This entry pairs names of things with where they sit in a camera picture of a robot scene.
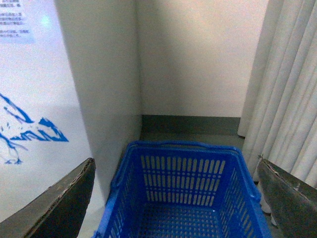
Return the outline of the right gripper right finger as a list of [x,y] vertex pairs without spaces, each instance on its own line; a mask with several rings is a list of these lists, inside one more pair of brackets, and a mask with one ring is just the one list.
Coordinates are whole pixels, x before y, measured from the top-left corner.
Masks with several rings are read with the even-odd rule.
[[317,190],[261,159],[257,168],[264,199],[286,238],[317,236]]

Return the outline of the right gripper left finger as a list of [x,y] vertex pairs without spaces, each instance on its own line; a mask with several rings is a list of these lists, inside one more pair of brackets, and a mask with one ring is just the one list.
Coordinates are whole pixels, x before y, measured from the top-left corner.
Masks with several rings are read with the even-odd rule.
[[0,224],[2,238],[76,238],[90,203],[96,164],[88,158]]

